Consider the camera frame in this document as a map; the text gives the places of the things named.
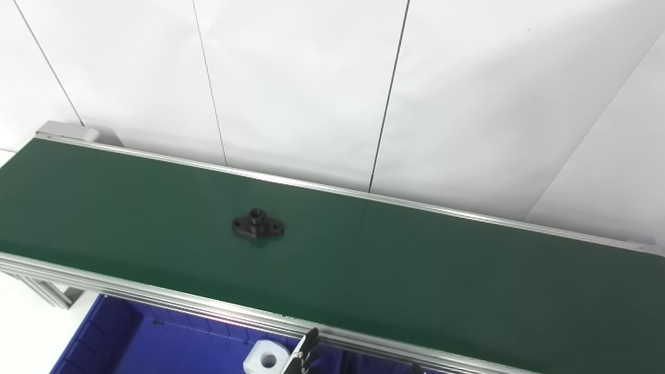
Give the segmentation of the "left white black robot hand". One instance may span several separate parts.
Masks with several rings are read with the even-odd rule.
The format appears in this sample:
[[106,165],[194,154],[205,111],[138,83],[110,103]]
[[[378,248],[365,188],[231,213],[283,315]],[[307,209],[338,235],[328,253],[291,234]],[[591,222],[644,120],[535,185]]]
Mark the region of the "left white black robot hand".
[[319,343],[319,329],[314,327],[302,336],[281,373],[308,373],[312,364],[320,357],[320,353],[316,350]]

